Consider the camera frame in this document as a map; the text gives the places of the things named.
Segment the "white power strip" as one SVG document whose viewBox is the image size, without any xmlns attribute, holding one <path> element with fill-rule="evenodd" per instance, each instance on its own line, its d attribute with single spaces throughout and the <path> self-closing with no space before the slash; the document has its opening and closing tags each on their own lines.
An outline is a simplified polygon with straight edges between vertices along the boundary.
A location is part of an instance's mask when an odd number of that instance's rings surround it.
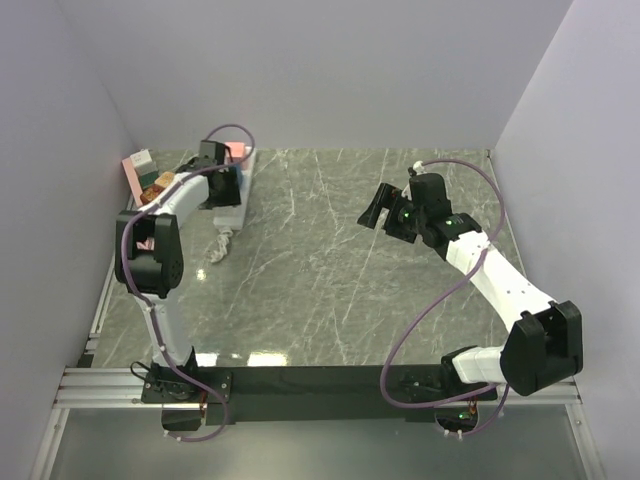
<svg viewBox="0 0 640 480">
<path fill-rule="evenodd" d="M 257 153 L 255 151 L 249 153 L 250 150 L 249 146 L 244 147 L 244 154 L 248 154 L 249 157 L 242 163 L 240 170 L 239 192 L 241 203 L 236 206 L 216 207 L 214 209 L 213 224 L 218 230 L 231 229 L 232 231 L 239 231 L 244 226 L 257 159 Z"/>
</svg>

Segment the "pink cube plug adapter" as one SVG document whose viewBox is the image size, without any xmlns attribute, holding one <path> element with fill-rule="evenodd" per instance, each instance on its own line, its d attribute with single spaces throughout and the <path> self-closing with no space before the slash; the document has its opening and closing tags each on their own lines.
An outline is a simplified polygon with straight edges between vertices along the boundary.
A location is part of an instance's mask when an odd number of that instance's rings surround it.
<svg viewBox="0 0 640 480">
<path fill-rule="evenodd" d="M 230 164 L 241 160 L 245 155 L 245 144 L 242 142 L 225 143 L 226 160 Z"/>
</svg>

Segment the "blue cube plug adapter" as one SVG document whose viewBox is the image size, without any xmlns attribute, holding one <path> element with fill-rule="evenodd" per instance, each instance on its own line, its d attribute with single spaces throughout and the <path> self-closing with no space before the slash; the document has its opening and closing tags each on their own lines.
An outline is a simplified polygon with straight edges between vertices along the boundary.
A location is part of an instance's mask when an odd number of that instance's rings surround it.
<svg viewBox="0 0 640 480">
<path fill-rule="evenodd" d="M 243 169 L 241 166 L 236 165 L 234 167 L 235 172 L 236 172 L 236 178 L 237 178 L 237 184 L 239 188 L 242 188 L 243 182 L 244 182 L 244 173 L 243 173 Z"/>
</svg>

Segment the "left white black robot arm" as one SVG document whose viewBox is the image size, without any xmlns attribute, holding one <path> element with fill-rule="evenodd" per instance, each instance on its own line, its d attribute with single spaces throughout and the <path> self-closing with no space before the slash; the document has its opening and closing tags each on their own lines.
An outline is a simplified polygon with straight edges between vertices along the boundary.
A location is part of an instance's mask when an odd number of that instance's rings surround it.
<svg viewBox="0 0 640 480">
<path fill-rule="evenodd" d="M 239 205 L 237 173 L 234 167 L 178 172 L 151 203 L 116 217 L 116 279 L 142 312 L 153 363 L 174 368 L 165 377 L 164 389 L 179 402 L 193 399 L 200 388 L 198 374 L 186 368 L 194 362 L 195 351 L 182 329 L 176 294 L 184 274 L 180 229 L 205 203 Z"/>
</svg>

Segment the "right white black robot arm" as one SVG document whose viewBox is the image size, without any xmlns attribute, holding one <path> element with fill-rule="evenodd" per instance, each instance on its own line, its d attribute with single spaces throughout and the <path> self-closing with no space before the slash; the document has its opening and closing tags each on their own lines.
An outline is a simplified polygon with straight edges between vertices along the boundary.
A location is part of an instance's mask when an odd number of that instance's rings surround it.
<svg viewBox="0 0 640 480">
<path fill-rule="evenodd" d="M 411 195 L 405 197 L 401 189 L 380 184 L 359 225 L 374 228 L 385 213 L 387 235 L 408 243 L 421 239 L 469 278 L 508 332 L 502 346 L 471 346 L 445 355 L 435 390 L 460 399 L 472 388 L 506 384 L 528 396 L 580 373 L 584 361 L 578 307 L 557 302 L 531 284 L 476 220 L 454 212 L 440 175 L 419 175 L 409 187 Z"/>
</svg>

